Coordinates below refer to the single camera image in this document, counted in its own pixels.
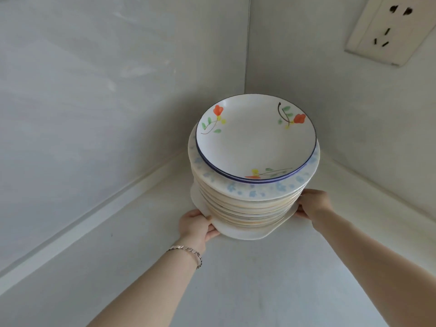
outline blue rim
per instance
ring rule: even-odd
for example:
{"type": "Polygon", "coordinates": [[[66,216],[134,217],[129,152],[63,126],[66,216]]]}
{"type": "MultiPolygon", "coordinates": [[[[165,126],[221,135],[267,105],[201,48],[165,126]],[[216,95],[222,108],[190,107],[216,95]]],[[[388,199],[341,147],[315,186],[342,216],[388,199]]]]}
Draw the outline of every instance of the blue rim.
{"type": "MultiPolygon", "coordinates": [[[[310,122],[312,123],[312,126],[313,126],[312,119],[310,119],[309,115],[302,108],[300,108],[298,105],[296,105],[296,104],[294,104],[292,102],[289,102],[288,100],[285,100],[284,98],[281,98],[279,96],[274,96],[274,95],[269,95],[269,94],[250,93],[250,94],[236,94],[236,95],[228,96],[228,97],[223,98],[223,99],[219,100],[218,102],[212,104],[212,106],[210,106],[207,110],[209,110],[215,104],[220,103],[223,100],[227,100],[228,98],[233,98],[235,96],[241,96],[241,95],[264,95],[264,96],[271,96],[273,98],[280,98],[280,99],[282,99],[282,100],[284,100],[284,101],[286,101],[286,102],[288,102],[290,104],[295,105],[298,109],[300,109],[302,112],[304,112],[304,114],[308,117],[308,119],[310,120],[310,122]]],[[[313,152],[315,151],[315,149],[317,147],[317,140],[318,140],[317,130],[316,130],[315,126],[313,126],[313,130],[315,131],[315,145],[313,146],[313,150],[312,150],[312,153],[310,154],[309,158],[300,167],[298,167],[296,170],[292,171],[291,173],[285,174],[284,176],[280,176],[280,177],[276,177],[276,178],[271,178],[271,179],[263,179],[263,180],[262,179],[261,180],[256,180],[256,179],[248,180],[246,178],[241,178],[239,176],[234,176],[234,175],[228,174],[228,173],[224,172],[223,170],[218,169],[211,162],[209,162],[206,157],[204,157],[203,153],[200,150],[200,147],[198,146],[198,142],[197,142],[197,130],[198,130],[198,126],[199,126],[200,120],[203,117],[203,115],[201,115],[200,119],[197,122],[197,126],[195,127],[195,145],[197,146],[198,153],[200,154],[200,156],[204,160],[204,162],[210,166],[211,169],[215,170],[220,175],[225,176],[226,178],[234,180],[234,181],[256,184],[256,183],[273,183],[273,182],[277,182],[277,181],[281,181],[283,179],[286,179],[287,177],[290,177],[291,175],[293,175],[293,174],[297,173],[298,171],[300,171],[308,163],[309,159],[312,157],[313,152]]]]}

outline electrical outlet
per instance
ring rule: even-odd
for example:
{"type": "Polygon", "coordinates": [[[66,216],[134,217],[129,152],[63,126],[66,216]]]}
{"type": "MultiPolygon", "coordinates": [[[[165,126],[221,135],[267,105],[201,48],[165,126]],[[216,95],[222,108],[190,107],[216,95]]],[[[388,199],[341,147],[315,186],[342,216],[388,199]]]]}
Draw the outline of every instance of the electrical outlet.
{"type": "Polygon", "coordinates": [[[346,51],[404,65],[436,25],[436,0],[369,0],[346,51]]]}

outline person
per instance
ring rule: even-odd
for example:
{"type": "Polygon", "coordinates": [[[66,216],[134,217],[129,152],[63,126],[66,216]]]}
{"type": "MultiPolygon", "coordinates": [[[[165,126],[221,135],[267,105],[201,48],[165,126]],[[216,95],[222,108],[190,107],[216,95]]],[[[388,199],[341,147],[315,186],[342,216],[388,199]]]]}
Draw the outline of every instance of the person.
{"type": "MultiPolygon", "coordinates": [[[[297,216],[308,218],[354,275],[390,327],[436,326],[436,278],[336,214],[324,191],[305,189],[297,216]]],[[[219,232],[199,210],[184,214],[175,245],[199,254],[219,232]]],[[[198,257],[167,251],[110,303],[88,327],[167,327],[188,286],[198,257]]]]}

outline bracelet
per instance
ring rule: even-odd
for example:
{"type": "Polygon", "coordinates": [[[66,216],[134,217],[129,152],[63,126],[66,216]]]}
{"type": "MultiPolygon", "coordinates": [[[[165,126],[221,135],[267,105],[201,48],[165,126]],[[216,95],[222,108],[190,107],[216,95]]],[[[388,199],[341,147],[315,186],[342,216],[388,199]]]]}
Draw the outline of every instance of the bracelet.
{"type": "Polygon", "coordinates": [[[185,247],[184,245],[173,245],[167,251],[174,250],[174,249],[182,249],[182,250],[189,251],[190,253],[193,253],[195,255],[195,257],[197,257],[197,260],[198,260],[197,269],[199,269],[201,267],[201,265],[203,265],[203,260],[201,259],[200,253],[195,251],[193,248],[185,247]]]}

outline person's right arm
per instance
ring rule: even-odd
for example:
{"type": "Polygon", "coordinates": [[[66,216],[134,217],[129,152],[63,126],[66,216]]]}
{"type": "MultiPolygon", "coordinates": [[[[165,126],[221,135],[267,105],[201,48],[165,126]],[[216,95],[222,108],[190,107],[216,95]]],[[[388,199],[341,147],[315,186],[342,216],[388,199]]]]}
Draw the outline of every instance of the person's right arm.
{"type": "Polygon", "coordinates": [[[326,192],[305,189],[299,204],[390,327],[436,326],[435,276],[336,214],[326,192]]]}

